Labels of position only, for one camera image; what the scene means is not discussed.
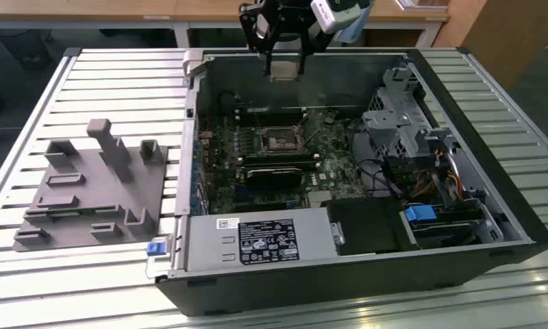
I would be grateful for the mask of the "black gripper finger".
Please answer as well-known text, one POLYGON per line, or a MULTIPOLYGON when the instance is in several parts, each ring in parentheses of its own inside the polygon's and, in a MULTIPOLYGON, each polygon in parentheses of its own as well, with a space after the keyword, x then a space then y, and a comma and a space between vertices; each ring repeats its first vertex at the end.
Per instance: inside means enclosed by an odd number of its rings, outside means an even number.
POLYGON ((330 42, 331 35, 327 34, 320 27, 319 23, 314 23, 311 27, 303 30, 300 33, 300 49, 299 49, 299 65, 298 74, 304 74, 306 59, 310 55, 324 52, 330 42))
POLYGON ((271 75, 272 51, 282 34, 279 2, 239 5, 239 21, 248 49, 264 56, 263 75, 271 75))

